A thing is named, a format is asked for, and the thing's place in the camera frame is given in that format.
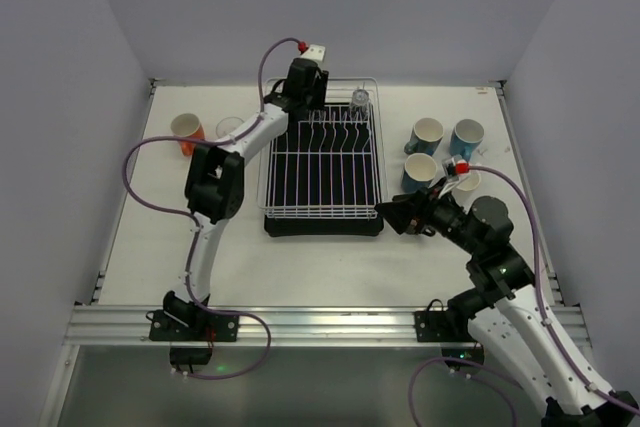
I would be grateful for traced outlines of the grey-blue faceted cup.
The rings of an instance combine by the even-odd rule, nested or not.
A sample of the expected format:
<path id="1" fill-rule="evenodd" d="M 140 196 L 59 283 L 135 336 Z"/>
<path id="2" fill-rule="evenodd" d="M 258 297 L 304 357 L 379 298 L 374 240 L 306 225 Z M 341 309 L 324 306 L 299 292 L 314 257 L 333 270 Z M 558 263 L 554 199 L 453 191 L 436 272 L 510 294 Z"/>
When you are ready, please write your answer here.
<path id="1" fill-rule="evenodd" d="M 422 153 L 433 156 L 444 137 L 443 125 L 434 118 L 421 118 L 411 130 L 411 137 L 404 146 L 404 153 Z"/>

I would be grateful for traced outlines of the dark blue mug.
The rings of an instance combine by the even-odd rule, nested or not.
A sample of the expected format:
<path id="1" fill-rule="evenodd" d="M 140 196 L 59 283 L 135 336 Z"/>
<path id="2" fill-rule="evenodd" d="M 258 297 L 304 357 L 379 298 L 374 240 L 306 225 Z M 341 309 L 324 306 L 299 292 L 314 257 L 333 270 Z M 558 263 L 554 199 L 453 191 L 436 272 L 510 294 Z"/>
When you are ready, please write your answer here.
<path id="1" fill-rule="evenodd" d="M 452 157 L 460 156 L 469 162 L 474 151 L 484 140 L 485 130 L 481 123 L 473 119 L 463 119 L 453 127 L 449 154 Z"/>

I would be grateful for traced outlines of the clear faceted glass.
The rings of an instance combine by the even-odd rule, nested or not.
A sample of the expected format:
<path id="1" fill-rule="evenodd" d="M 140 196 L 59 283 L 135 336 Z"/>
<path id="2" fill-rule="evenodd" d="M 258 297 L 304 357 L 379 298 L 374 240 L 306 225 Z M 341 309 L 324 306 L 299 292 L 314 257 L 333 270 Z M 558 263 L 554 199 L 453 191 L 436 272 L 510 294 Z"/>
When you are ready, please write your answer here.
<path id="1" fill-rule="evenodd" d="M 233 133 L 236 129 L 241 127 L 243 123 L 244 123 L 244 120 L 239 117 L 231 116 L 231 117 L 223 118 L 218 122 L 215 128 L 215 133 L 217 138 L 221 139 Z"/>

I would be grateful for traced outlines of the orange cup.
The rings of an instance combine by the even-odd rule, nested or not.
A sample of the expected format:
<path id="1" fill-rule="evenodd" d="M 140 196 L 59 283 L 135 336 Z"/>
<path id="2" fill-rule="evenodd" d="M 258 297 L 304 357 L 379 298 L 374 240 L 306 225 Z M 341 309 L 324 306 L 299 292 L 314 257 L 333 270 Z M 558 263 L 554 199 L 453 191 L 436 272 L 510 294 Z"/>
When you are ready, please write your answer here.
<path id="1" fill-rule="evenodd" d="M 205 133 L 198 116 L 193 113 L 183 113 L 176 116 L 170 123 L 171 133 L 180 138 L 204 140 Z M 195 145 L 180 141 L 180 149 L 185 157 L 193 154 Z"/>

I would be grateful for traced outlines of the white faceted cup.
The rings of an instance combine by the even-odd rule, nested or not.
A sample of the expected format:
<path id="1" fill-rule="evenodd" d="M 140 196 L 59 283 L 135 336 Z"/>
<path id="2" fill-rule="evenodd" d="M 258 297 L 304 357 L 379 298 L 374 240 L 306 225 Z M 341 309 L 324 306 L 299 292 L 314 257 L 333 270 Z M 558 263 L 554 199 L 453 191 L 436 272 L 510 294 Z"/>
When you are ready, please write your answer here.
<path id="1" fill-rule="evenodd" d="M 470 194 L 481 184 L 482 176 L 479 171 L 471 170 L 456 184 L 453 192 L 456 194 Z"/>

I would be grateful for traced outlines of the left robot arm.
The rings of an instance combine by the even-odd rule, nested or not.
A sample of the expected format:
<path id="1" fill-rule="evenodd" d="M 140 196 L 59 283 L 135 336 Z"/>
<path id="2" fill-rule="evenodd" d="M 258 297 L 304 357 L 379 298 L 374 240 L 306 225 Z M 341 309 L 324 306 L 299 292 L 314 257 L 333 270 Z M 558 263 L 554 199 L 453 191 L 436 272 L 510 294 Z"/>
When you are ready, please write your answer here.
<path id="1" fill-rule="evenodd" d="M 282 89 L 262 98 L 262 108 L 213 146 L 197 146 L 185 185 L 187 208 L 195 219 L 182 284 L 163 299 L 166 315 L 190 329 L 207 330 L 211 272 L 222 234 L 242 206 L 245 168 L 289 125 L 324 107 L 328 72 L 322 57 L 304 53 L 292 61 Z"/>

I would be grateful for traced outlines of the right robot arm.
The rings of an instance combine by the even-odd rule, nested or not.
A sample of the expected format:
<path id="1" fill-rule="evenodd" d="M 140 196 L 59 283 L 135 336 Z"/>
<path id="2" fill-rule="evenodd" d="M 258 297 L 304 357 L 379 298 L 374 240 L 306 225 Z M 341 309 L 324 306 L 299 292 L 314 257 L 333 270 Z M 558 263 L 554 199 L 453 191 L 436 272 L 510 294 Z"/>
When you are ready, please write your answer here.
<path id="1" fill-rule="evenodd" d="M 473 286 L 451 298 L 444 312 L 452 330 L 496 356 L 528 394 L 542 425 L 629 425 L 636 400 L 596 372 L 537 297 L 533 270 L 510 242 L 507 206 L 482 196 L 464 209 L 440 191 L 398 195 L 375 209 L 398 234 L 438 233 L 469 254 Z"/>

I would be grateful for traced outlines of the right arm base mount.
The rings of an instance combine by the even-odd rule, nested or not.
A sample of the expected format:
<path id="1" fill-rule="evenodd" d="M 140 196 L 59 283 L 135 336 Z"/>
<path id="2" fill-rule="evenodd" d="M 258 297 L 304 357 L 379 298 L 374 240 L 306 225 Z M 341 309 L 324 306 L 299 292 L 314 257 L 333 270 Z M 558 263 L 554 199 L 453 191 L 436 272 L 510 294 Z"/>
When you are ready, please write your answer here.
<path id="1" fill-rule="evenodd" d="M 432 300 L 425 308 L 413 312 L 416 340 L 420 343 L 471 342 L 468 322 L 481 307 L 461 299 L 443 303 Z"/>

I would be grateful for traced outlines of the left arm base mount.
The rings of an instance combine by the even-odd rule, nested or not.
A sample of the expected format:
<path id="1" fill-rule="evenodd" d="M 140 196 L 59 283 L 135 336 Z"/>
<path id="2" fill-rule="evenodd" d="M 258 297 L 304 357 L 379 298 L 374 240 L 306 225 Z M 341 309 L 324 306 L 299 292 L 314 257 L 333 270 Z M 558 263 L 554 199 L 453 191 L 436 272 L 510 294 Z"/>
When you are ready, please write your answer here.
<path id="1" fill-rule="evenodd" d="M 148 311 L 150 321 L 148 338 L 161 342 L 235 342 L 239 327 L 238 316 L 221 316 L 200 311 L 195 321 L 188 324 L 177 320 L 163 310 Z"/>

